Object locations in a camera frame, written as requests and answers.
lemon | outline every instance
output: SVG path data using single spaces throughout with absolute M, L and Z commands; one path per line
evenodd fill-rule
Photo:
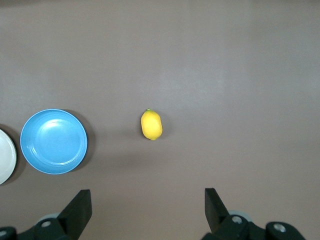
M 158 113 L 148 108 L 141 117 L 143 135 L 150 140 L 156 140 L 162 134 L 161 118 Z

blue plate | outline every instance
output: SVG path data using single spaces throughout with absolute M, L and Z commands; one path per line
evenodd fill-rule
M 88 140 L 81 122 L 69 112 L 46 109 L 33 115 L 20 136 L 25 159 L 46 174 L 64 174 L 84 159 Z

table surface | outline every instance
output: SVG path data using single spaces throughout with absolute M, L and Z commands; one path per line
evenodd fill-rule
M 90 189 L 81 240 L 199 240 L 205 188 L 229 210 L 320 235 L 320 2 L 2 0 L 0 128 L 17 165 L 0 226 L 25 231 Z M 61 175 L 24 159 L 20 133 L 44 109 L 88 136 Z M 156 141 L 142 135 L 151 108 Z

